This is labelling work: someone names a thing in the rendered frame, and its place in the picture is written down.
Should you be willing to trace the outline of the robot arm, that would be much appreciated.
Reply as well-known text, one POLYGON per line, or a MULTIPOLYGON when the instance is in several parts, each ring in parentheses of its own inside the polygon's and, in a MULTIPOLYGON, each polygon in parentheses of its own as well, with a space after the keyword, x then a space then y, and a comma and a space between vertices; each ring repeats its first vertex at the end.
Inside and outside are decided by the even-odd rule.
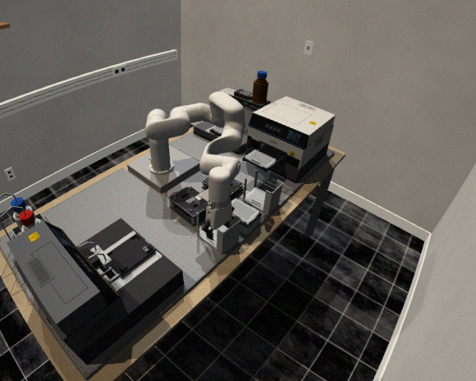
POLYGON ((207 201, 208 207, 220 209, 230 203, 231 183, 240 172, 240 161, 217 154, 240 148, 245 131, 245 111, 237 100, 221 91, 212 93, 208 100, 210 106, 196 103, 173 108, 168 119, 161 109, 154 109, 149 113, 145 126, 151 156, 149 170, 162 175, 173 169, 168 138, 184 135, 190 129, 190 120, 191 123, 205 121, 224 127, 222 136, 204 149, 199 168, 204 175, 209 174, 208 189, 195 196, 196 204, 201 205, 207 201))

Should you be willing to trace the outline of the brown glass bottle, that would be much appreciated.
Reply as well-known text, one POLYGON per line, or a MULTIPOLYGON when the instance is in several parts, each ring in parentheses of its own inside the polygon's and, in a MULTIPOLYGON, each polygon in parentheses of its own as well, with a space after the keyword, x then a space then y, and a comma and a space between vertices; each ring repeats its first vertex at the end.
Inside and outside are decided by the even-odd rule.
POLYGON ((266 84, 259 84, 254 81, 252 101, 254 103, 266 103, 268 94, 268 82, 266 84))

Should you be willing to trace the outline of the black lab instrument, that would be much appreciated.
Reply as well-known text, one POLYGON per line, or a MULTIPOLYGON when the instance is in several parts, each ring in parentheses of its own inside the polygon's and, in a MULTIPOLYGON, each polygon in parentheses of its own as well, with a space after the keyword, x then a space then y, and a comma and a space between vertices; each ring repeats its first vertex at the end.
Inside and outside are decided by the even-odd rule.
POLYGON ((7 242, 41 310, 86 364, 184 284, 182 269, 137 233, 120 218, 79 245, 97 250, 79 248, 42 221, 7 242), (95 253, 107 260, 89 259, 95 253))

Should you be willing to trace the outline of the red bottle cap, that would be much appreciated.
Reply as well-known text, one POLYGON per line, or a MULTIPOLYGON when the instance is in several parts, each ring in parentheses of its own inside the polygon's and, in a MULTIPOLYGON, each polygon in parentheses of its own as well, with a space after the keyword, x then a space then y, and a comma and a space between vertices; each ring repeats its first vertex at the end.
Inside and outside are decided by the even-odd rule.
POLYGON ((19 215, 19 219, 23 225, 29 225, 34 221, 34 215, 31 210, 25 210, 26 215, 21 212, 19 215))

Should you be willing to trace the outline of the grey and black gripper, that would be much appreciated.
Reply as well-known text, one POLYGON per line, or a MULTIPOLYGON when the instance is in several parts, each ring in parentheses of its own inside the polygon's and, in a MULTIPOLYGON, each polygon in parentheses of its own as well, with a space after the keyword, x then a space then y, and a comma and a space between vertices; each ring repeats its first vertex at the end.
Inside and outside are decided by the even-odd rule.
POLYGON ((231 220, 231 216, 233 214, 234 207, 231 205, 231 199, 228 206, 224 208, 214 208, 213 206, 207 207, 206 211, 206 223, 201 227, 201 229, 207 233, 207 238, 211 241, 213 240, 213 230, 217 230, 217 228, 221 227, 222 225, 229 228, 229 223, 231 220), (208 228, 211 225, 211 230, 208 228))

